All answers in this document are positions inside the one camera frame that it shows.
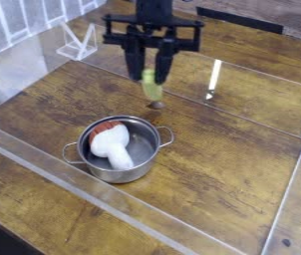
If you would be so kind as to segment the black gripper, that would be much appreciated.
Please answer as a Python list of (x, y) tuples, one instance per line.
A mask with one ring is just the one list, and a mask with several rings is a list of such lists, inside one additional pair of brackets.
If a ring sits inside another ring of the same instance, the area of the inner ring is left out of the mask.
[[(129, 79), (139, 81), (145, 64), (145, 48), (158, 48), (155, 54), (154, 81), (163, 84), (170, 71), (175, 50), (196, 52), (199, 50), (200, 28), (203, 23), (175, 16), (156, 19), (139, 19), (136, 15), (111, 15), (103, 17), (105, 21), (104, 43), (120, 45), (125, 52), (125, 62)], [(127, 24), (125, 33), (112, 31), (112, 24)], [(192, 38), (176, 37), (178, 28), (191, 28)]]

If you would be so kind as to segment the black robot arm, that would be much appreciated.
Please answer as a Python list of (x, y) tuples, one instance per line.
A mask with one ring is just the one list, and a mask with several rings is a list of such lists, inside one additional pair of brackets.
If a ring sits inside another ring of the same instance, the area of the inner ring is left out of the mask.
[(172, 15), (172, 0), (137, 0), (133, 15), (107, 14), (104, 43), (119, 45), (125, 53), (128, 75), (141, 79), (147, 48), (155, 54), (154, 82), (166, 81), (172, 57), (179, 51), (198, 52), (203, 23)]

